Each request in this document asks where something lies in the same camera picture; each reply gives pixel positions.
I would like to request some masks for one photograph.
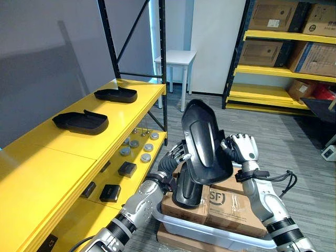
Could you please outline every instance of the floor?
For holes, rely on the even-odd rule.
[[[169,143],[163,147],[160,158],[183,137],[180,112],[181,86],[174,86],[168,93]],[[319,150],[319,124],[315,118],[293,117],[261,112],[226,109],[217,96],[186,95],[186,104],[192,99],[202,99],[217,116],[220,129],[225,134],[248,133],[253,135],[259,148],[259,165],[272,176],[292,170],[298,176],[297,185],[284,197],[291,217],[315,245],[318,251],[335,251],[335,163],[326,162]],[[154,106],[151,112],[162,119],[162,110]],[[148,116],[140,127],[159,129]],[[283,190],[284,183],[274,183],[276,193]],[[126,252],[171,252],[182,251],[159,244],[156,232],[159,222],[152,218],[145,227],[137,230],[127,244]],[[250,248],[248,251],[276,251]]]

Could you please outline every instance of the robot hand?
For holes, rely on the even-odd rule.
[[[220,145],[223,151],[238,164],[258,160],[258,148],[253,136],[230,135],[223,139]]]

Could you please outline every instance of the white stool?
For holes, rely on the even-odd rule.
[[[183,79],[182,79],[182,95],[181,95],[181,112],[184,111],[185,106],[185,93],[189,92],[191,95],[191,71],[193,61],[196,55],[196,51],[180,51],[180,50],[168,50],[166,52],[166,64],[170,67],[170,79],[169,79],[169,92],[173,92],[173,67],[183,68]],[[155,60],[156,74],[161,74],[161,56],[157,57]],[[186,84],[188,79],[188,90],[186,90]],[[162,108],[162,97],[159,98],[159,108]]]

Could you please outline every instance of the white plastic bin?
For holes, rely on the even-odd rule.
[[[269,235],[264,239],[258,239],[246,235],[235,234],[229,231],[163,215],[161,214],[160,208],[161,206],[159,204],[157,209],[153,211],[153,216],[161,221],[166,230],[171,234],[200,240],[205,243],[214,244],[231,250],[242,250],[253,246],[267,249],[276,247]]]

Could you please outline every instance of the yellow shelf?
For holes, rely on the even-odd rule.
[[[267,112],[267,113],[277,113],[277,114],[313,116],[313,114],[308,110],[274,108],[274,107],[258,106],[258,105],[252,106],[252,105],[249,105],[249,104],[227,103],[226,108],[227,109],[241,109],[241,110],[257,111],[257,112]]]
[[[94,162],[20,142],[0,151],[1,250],[36,251],[76,200],[72,192]]]
[[[118,214],[119,210],[79,198],[51,232],[57,236],[52,252],[69,251],[77,242],[95,235]]]
[[[292,40],[302,40],[302,41],[336,44],[336,37],[308,35],[308,34],[302,34],[302,33],[287,33],[284,31],[276,32],[272,30],[247,30],[244,34],[244,40],[246,38],[292,39]]]
[[[83,110],[86,109],[105,114],[109,119],[109,126],[104,132],[98,135],[72,133],[56,127],[50,118],[21,138],[36,145],[95,160],[99,160],[102,156],[111,156],[134,127],[139,124],[160,95],[165,92],[165,85],[154,85],[142,81],[118,79],[118,85],[136,90],[138,92],[136,101],[133,103],[103,101],[98,100],[91,93],[59,112],[83,113]],[[115,87],[114,81],[111,81],[99,89]]]
[[[300,78],[309,80],[321,80],[327,82],[336,82],[336,77],[320,76],[320,75],[308,75],[297,72],[292,72],[287,68],[275,68],[275,67],[260,67],[260,66],[248,66],[238,65],[235,69],[234,75],[238,72],[245,74],[257,74],[257,75],[273,75],[290,78]]]
[[[234,83],[227,101],[249,102],[269,106],[309,110],[281,87]]]
[[[141,130],[138,131],[137,134],[130,134],[131,141],[138,140],[139,147],[135,149],[131,149],[131,154],[128,156],[121,156],[119,150],[124,148],[125,146],[119,147],[118,151],[111,158],[110,166],[103,173],[98,173],[97,176],[93,179],[97,187],[94,189],[88,200],[100,203],[103,205],[107,205],[110,207],[114,207],[116,209],[121,209],[122,205],[126,203],[128,198],[132,196],[142,183],[143,179],[146,177],[148,170],[153,164],[155,157],[159,153],[160,147],[163,144],[163,141],[166,137],[166,132],[161,131],[151,131],[157,132],[159,134],[159,139],[151,140],[149,135],[144,137],[140,136]],[[143,150],[143,146],[146,143],[151,143],[154,146],[153,151],[145,152]],[[140,161],[140,157],[142,154],[148,153],[151,155],[151,160],[148,163],[143,163]],[[120,176],[118,173],[119,167],[125,162],[135,163],[136,171],[132,175],[131,178]],[[112,185],[120,185],[121,191],[117,202],[102,202],[99,200],[99,196],[106,184]]]
[[[93,93],[60,113],[84,109],[108,116],[98,135],[59,129],[51,118],[0,152],[0,244],[5,251],[36,251],[85,187],[141,121],[165,85],[118,79],[135,89],[133,103],[98,100]],[[114,81],[100,89],[115,88]]]

